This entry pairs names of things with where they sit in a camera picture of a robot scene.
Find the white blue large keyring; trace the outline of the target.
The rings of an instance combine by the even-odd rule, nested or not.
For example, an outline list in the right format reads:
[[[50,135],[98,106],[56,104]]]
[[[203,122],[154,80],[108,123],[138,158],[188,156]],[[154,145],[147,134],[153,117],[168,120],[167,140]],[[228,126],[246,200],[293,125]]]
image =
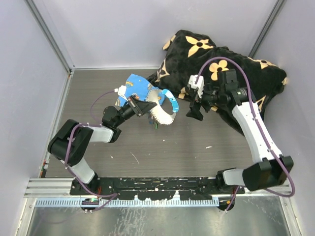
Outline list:
[[[168,113],[159,103],[158,95],[164,95],[172,105],[172,113]],[[160,125],[171,125],[179,111],[179,104],[171,91],[168,89],[153,89],[148,92],[147,102],[156,103],[156,106],[149,110],[149,114]]]

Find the bunch of coloured keys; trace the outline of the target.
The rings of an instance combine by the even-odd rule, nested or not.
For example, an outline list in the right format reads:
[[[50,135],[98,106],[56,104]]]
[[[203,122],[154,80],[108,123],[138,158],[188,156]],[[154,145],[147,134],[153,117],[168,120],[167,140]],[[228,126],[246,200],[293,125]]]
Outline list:
[[[152,125],[155,130],[158,129],[159,123],[151,115],[148,116],[148,121],[149,124]]]

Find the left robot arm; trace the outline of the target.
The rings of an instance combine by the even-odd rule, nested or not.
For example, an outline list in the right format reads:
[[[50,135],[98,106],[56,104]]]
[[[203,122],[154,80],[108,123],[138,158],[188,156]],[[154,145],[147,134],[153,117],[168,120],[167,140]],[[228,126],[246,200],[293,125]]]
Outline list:
[[[103,111],[101,124],[82,124],[68,119],[50,141],[48,152],[61,161],[81,183],[81,189],[88,195],[97,192],[99,180],[97,173],[87,164],[84,154],[89,143],[114,143],[118,140],[122,123],[136,115],[148,113],[159,103],[141,101],[130,96],[120,109],[108,106]]]

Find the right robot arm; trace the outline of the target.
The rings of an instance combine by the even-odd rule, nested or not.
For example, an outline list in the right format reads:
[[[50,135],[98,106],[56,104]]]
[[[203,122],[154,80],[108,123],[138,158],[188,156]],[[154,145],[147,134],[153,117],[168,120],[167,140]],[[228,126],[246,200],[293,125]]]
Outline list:
[[[239,124],[252,154],[253,164],[245,169],[231,168],[218,171],[216,188],[220,193],[228,193],[233,186],[243,186],[249,191],[270,190],[288,180],[293,167],[293,159],[283,156],[273,142],[263,120],[254,96],[248,88],[239,85],[234,69],[220,72],[217,87],[204,83],[202,76],[191,75],[188,88],[193,90],[193,99],[187,117],[202,120],[202,102],[208,102],[230,112]]]

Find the blue space print cloth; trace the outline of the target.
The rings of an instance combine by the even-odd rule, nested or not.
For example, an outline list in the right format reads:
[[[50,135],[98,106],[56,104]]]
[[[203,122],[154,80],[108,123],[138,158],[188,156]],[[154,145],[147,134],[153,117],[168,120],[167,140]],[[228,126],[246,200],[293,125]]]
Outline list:
[[[153,89],[159,89],[158,87],[153,86],[147,79],[136,74],[131,74],[127,78],[125,86],[127,99],[129,97],[135,97],[141,101],[146,101],[146,97],[149,91]],[[162,105],[163,102],[165,101],[165,96],[160,93],[158,95],[158,100],[160,105]],[[125,101],[124,99],[118,96],[118,99],[116,100],[115,103],[116,106],[123,107],[124,105],[127,104],[128,101]]]

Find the black floral plush pillow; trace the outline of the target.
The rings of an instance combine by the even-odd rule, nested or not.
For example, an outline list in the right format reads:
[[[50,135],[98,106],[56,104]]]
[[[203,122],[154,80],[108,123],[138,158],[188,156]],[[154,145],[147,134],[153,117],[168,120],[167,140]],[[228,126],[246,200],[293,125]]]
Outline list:
[[[234,69],[230,60],[236,62],[245,72],[261,117],[270,101],[282,93],[287,83],[287,74],[277,65],[263,59],[252,59],[229,50],[228,47],[218,47],[211,38],[204,34],[179,30],[163,46],[166,51],[157,72],[147,80],[160,89],[170,90],[176,97],[191,101],[193,91],[188,88],[191,75],[199,73],[202,65],[209,59],[209,63],[201,76],[205,84],[218,86],[218,73]]]

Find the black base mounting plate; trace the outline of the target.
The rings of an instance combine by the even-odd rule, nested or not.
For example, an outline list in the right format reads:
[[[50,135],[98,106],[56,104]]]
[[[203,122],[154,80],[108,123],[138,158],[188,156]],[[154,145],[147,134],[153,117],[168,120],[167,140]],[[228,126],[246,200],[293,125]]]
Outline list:
[[[236,186],[220,186],[211,177],[100,177],[88,184],[100,195],[117,193],[119,200],[171,200],[176,193],[180,200],[211,200],[214,195],[231,196]]]

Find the aluminium frame rail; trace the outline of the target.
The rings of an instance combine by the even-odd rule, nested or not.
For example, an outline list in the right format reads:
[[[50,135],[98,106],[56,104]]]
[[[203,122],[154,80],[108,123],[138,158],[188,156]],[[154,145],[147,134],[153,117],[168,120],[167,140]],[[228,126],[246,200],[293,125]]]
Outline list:
[[[24,197],[25,198],[39,198],[39,197],[62,197],[70,196],[70,189],[74,178],[30,178]],[[244,196],[271,196],[273,193],[266,190],[249,191],[247,188],[242,187]],[[270,188],[271,191],[288,194],[291,192],[291,185],[288,180],[283,185]]]

